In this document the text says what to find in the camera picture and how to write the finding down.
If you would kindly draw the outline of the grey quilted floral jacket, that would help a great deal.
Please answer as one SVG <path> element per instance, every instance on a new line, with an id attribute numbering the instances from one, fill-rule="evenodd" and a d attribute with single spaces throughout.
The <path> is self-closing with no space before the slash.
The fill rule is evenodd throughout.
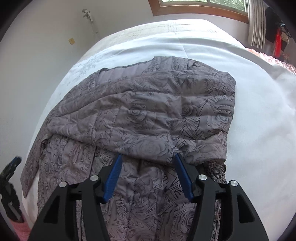
<path id="1" fill-rule="evenodd" d="M 83 182 L 121 154 L 114 196 L 102 206 L 111 240 L 185 240 L 195 205 L 173 156 L 225 183 L 235 85 L 227 72 L 178 57 L 93 73 L 43 122 L 21 174 L 23 195 L 39 177 L 42 209 L 59 182 Z"/>

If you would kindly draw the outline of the white bed sheet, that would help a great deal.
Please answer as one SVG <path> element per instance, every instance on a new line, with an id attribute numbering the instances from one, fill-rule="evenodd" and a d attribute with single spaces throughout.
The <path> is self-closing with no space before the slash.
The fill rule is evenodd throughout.
<path id="1" fill-rule="evenodd" d="M 205 20 L 94 45 L 21 175 L 30 240 L 295 240 L 295 73 Z"/>

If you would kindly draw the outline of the pink floral quilt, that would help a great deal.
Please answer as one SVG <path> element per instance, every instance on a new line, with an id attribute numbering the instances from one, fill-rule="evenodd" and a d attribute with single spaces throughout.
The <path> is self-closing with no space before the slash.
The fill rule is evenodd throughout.
<path id="1" fill-rule="evenodd" d="M 259 58 L 263 59 L 264 61 L 266 61 L 267 63 L 269 63 L 271 65 L 281 66 L 281 67 L 287 69 L 288 71 L 290 71 L 292 74 L 296 75 L 296 68 L 292 64 L 280 61 L 280 60 L 274 58 L 273 56 L 268 56 L 265 53 L 257 52 L 254 49 L 247 48 L 247 51 L 251 52 L 252 54 L 255 54 L 256 56 L 258 56 Z"/>

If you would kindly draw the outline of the red hanging bag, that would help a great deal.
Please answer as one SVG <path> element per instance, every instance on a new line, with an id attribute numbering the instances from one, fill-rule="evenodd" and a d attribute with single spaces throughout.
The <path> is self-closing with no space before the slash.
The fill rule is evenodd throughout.
<path id="1" fill-rule="evenodd" d="M 274 58 L 279 58 L 281 54 L 281 29 L 278 28 L 275 36 L 274 42 Z"/>

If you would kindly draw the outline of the white pleated curtain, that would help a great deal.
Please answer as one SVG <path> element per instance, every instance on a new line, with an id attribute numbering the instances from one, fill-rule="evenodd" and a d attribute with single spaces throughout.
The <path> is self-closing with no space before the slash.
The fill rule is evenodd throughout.
<path id="1" fill-rule="evenodd" d="M 248 0 L 249 34 L 248 44 L 263 50 L 266 35 L 266 17 L 263 0 Z"/>

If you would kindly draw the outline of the wooden framed window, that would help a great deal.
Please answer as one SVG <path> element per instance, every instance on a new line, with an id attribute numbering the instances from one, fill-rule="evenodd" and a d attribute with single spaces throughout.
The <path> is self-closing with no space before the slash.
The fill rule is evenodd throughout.
<path id="1" fill-rule="evenodd" d="M 172 14 L 203 14 L 221 16 L 243 23 L 249 23 L 248 13 L 210 1 L 170 1 L 148 0 L 153 16 Z"/>

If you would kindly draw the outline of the yellow wall outlet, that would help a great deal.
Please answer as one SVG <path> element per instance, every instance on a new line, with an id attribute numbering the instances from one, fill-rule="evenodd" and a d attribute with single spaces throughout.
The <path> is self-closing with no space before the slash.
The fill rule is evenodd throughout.
<path id="1" fill-rule="evenodd" d="M 75 40 L 74 40 L 73 38 L 71 38 L 71 39 L 69 39 L 69 43 L 70 43 L 71 45 L 73 45 L 73 44 L 75 44 Z"/>

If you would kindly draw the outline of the white wall pipe fixture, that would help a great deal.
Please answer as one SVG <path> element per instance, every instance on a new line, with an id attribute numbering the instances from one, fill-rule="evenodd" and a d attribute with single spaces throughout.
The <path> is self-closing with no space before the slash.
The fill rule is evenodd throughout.
<path id="1" fill-rule="evenodd" d="M 83 9 L 82 13 L 83 13 L 84 18 L 88 19 L 90 21 L 90 23 L 94 23 L 94 19 L 91 14 L 91 11 L 89 11 L 88 9 Z"/>

